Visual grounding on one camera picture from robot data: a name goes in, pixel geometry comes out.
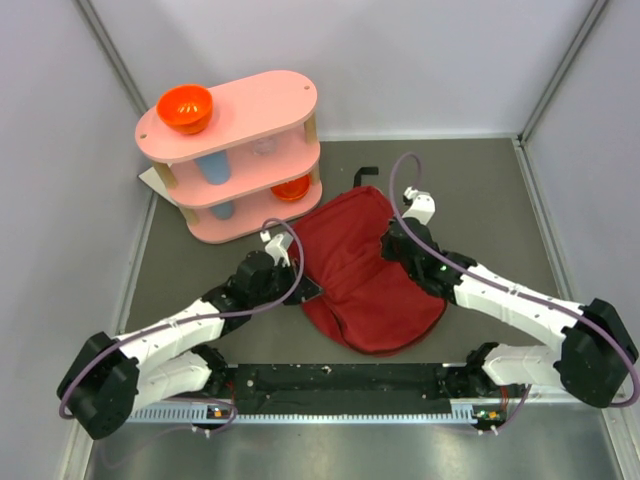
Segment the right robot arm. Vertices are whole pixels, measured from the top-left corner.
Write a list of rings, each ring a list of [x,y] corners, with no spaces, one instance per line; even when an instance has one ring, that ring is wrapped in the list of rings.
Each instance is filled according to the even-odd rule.
[[[429,228],[414,218],[392,218],[381,242],[382,257],[400,264],[426,294],[536,339],[530,347],[486,343],[470,354],[466,380],[474,393],[529,384],[562,388],[596,408],[638,401],[637,390],[625,401],[614,399],[625,381],[639,384],[639,352],[611,303],[563,301],[510,282],[470,257],[441,251]]]

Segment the pink three-tier wooden shelf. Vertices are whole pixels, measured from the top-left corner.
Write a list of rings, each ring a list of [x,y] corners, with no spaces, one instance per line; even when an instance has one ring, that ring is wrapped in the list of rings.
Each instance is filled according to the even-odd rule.
[[[159,174],[192,235],[221,244],[258,231],[264,220],[290,220],[309,213],[323,193],[319,178],[320,143],[315,110],[318,92],[305,75],[267,71],[210,88],[214,112],[194,135],[177,133],[149,109],[135,138]],[[255,155],[252,144],[277,139],[276,151]],[[209,184],[195,159],[226,151],[230,179]],[[300,200],[277,199],[270,188],[309,174],[311,188]]]

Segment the blue plastic cup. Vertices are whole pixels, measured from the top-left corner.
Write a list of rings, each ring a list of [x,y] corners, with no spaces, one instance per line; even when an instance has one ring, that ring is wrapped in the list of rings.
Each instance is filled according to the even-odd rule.
[[[221,185],[231,177],[226,151],[215,152],[195,159],[195,163],[209,184]]]

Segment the white paper sheet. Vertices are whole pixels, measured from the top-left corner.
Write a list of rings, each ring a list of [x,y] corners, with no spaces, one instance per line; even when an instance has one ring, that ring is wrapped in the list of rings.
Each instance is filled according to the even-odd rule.
[[[166,186],[153,167],[148,168],[147,170],[139,174],[138,178],[157,195],[165,199],[167,202],[173,204],[173,200],[171,199]]]

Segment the clear plastic cup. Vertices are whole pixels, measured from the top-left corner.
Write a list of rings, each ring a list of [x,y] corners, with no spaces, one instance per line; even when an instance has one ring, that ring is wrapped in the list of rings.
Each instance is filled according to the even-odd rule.
[[[255,155],[268,156],[277,149],[277,139],[275,137],[264,137],[257,139],[252,144],[252,151]]]

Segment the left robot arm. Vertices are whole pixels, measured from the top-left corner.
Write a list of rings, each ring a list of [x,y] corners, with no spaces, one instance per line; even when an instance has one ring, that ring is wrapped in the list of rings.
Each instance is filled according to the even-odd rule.
[[[186,393],[213,398],[228,388],[230,374],[210,342],[273,306],[300,305],[322,292],[301,262],[253,251],[223,284],[178,313],[114,338],[91,336],[58,387],[62,411],[101,440],[153,403]]]

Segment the orange bowl lower shelf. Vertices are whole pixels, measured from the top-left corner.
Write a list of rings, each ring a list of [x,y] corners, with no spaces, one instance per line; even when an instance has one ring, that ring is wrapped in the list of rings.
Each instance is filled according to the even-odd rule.
[[[302,199],[310,188],[311,177],[309,174],[306,174],[293,180],[274,185],[270,190],[277,199],[285,202],[294,202]]]

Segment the orange bowl on top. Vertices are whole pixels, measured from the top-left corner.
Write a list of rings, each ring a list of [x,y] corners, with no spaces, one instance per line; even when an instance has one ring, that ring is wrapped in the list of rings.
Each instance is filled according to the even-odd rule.
[[[158,100],[156,114],[173,131],[194,135],[207,128],[214,112],[210,91],[197,84],[183,84],[166,91]]]

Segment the red backpack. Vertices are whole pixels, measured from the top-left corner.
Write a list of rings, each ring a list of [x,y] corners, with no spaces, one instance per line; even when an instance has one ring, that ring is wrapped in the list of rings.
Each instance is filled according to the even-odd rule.
[[[446,311],[444,300],[382,258],[392,215],[379,189],[359,186],[294,224],[304,274],[323,290],[301,305],[304,314],[331,340],[365,355],[394,355],[421,342]]]

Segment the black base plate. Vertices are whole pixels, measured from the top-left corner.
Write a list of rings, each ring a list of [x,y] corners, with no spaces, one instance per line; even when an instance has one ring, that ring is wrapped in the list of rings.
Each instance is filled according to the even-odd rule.
[[[450,401],[500,397],[477,371],[435,363],[240,364],[197,393],[231,399],[241,414],[448,413]]]

